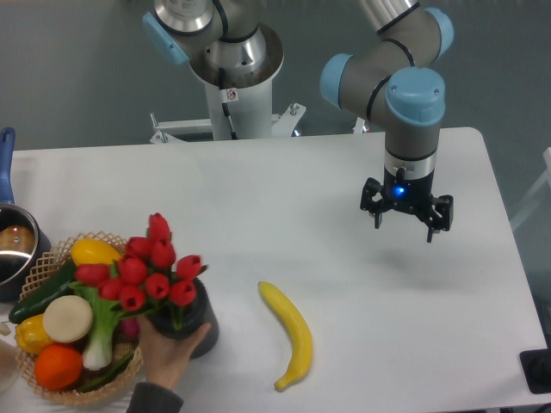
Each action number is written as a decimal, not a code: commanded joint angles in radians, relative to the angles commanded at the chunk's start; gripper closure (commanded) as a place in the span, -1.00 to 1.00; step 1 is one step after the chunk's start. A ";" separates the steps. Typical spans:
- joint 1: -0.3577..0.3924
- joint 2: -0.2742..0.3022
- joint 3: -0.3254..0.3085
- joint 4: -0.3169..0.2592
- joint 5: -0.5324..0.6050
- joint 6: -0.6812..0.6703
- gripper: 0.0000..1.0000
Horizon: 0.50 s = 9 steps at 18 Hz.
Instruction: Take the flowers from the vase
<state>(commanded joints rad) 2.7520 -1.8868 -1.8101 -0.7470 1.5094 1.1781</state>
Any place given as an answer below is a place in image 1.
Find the person's hand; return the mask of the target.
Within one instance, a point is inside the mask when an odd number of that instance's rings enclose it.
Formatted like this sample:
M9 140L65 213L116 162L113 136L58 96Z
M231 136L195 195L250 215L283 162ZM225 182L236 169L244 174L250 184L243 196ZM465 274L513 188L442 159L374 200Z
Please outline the person's hand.
M202 324L191 336L178 341L160 334L147 317L139 316L137 320L145 381L174 390L189 364L192 353L210 331L211 324Z

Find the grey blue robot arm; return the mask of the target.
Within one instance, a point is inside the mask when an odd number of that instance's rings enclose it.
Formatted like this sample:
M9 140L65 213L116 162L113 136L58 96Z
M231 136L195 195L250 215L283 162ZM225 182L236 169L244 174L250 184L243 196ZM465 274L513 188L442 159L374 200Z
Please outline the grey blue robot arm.
M385 133L384 178L369 178L360 207L375 221L394 210L428 232L448 231L453 199L432 193L445 112L445 84L431 69L454 39L450 19L416 1L364 1L379 36L367 56L338 54L319 80L321 95ZM282 43L259 19L256 1L156 1L142 19L146 35L172 64L189 64L203 82L217 140L272 137L272 81Z

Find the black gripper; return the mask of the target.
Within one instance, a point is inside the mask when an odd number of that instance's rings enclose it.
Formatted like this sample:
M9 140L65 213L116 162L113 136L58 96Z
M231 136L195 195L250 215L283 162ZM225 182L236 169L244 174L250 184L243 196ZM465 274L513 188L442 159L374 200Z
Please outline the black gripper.
M393 209L403 213L421 213L420 220L427 226L428 243L435 234L449 231L454 217L454 197L446 194L432 196L434 172L427 176L400 181L390 172L384 172L383 185L370 177L364 184L360 208L374 219L375 229L382 223L382 215Z

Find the grey sleeved forearm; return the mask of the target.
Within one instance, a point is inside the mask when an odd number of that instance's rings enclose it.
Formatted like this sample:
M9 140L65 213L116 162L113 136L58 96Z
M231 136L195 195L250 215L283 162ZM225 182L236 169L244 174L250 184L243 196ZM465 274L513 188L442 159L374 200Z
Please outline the grey sleeved forearm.
M183 399L172 390L140 382L133 389L126 413L178 413L183 404Z

